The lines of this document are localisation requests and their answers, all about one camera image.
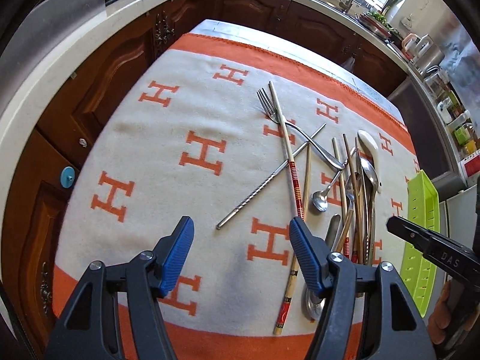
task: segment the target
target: green container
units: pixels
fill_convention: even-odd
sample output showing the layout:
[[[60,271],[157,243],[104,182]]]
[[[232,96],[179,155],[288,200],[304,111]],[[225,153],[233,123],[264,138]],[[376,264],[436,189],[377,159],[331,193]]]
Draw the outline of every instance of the green container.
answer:
[[[408,220],[440,232],[440,208],[438,192],[427,175],[421,170],[409,181]],[[437,267],[422,257],[422,254],[409,244],[405,244],[400,277],[408,288],[422,318],[425,316],[434,287]]]

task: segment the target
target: fork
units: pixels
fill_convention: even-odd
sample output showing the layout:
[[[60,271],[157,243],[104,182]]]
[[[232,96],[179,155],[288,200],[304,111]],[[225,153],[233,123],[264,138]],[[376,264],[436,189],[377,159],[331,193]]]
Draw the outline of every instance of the fork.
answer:
[[[270,120],[274,121],[277,124],[280,124],[278,120],[278,115],[277,115],[277,110],[275,109],[274,105],[272,104],[272,101],[268,97],[267,93],[265,92],[265,89],[261,89],[257,91],[257,96],[258,100],[260,100],[260,104],[263,107],[263,110],[265,111],[266,115],[270,118]],[[310,138],[300,127],[295,125],[294,123],[289,122],[288,120],[285,121],[285,124],[287,126],[290,126],[297,130],[301,135],[303,135],[308,142],[310,142],[315,149],[318,150],[320,155],[323,157],[325,162],[332,167],[334,170],[343,170],[345,168],[344,164],[340,163],[335,157],[333,157],[327,150],[323,149],[317,142],[315,142],[312,138]]]

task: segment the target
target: screw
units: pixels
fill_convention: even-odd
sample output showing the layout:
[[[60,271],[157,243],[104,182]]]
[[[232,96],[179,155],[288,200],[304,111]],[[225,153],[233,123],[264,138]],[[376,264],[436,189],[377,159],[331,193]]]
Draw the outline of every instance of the screw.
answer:
[[[384,271],[387,271],[387,272],[393,271],[393,264],[392,264],[391,262],[382,261],[382,263],[380,264],[380,266],[382,267],[382,269],[383,269]]]
[[[141,260],[149,260],[153,257],[153,253],[150,252],[149,250],[143,251],[140,253],[140,259]]]
[[[94,262],[91,262],[89,265],[89,268],[92,271],[98,271],[101,267],[102,267],[102,261],[94,261]]]
[[[335,261],[336,263],[343,261],[343,255],[337,252],[332,253],[330,255],[330,258],[332,259],[332,261]]]

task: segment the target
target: blue rubber grip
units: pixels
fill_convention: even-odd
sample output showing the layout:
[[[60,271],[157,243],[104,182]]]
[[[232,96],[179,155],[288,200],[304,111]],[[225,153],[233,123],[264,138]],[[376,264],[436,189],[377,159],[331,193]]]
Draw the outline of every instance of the blue rubber grip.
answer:
[[[323,291],[320,283],[320,264],[296,218],[290,221],[290,242],[308,289],[319,294]]]
[[[188,219],[183,220],[182,218],[172,235],[169,235],[175,240],[162,264],[161,282],[158,288],[162,297],[167,296],[175,288],[194,240],[194,222],[189,217],[184,218]]]

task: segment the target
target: table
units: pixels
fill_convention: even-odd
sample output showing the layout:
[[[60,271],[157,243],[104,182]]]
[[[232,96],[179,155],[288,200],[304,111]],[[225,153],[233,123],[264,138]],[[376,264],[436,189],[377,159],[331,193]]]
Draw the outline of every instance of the table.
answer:
[[[177,287],[161,301],[180,359],[301,359],[316,324],[302,310],[297,280],[283,333],[272,332],[292,258],[288,223],[295,215],[284,171],[222,230],[215,225],[285,159],[279,130],[255,92],[275,83],[287,118],[328,150],[333,136],[357,130],[377,140],[383,192],[376,202],[375,263],[400,269],[404,243],[386,233],[391,215],[407,212],[407,179],[416,156],[398,110],[344,69],[285,40],[207,20],[181,37],[134,85],[93,147],[67,208],[55,259],[53,309],[58,315],[88,264],[129,261],[171,233],[182,215],[195,238]],[[291,134],[294,148],[302,138]],[[313,156],[311,192],[332,170]],[[305,154],[297,157],[301,185]],[[338,186],[330,208],[310,215],[325,236],[341,212]],[[135,358],[119,296],[125,353]],[[352,336],[358,337],[362,302]],[[349,349],[347,358],[353,358]]]

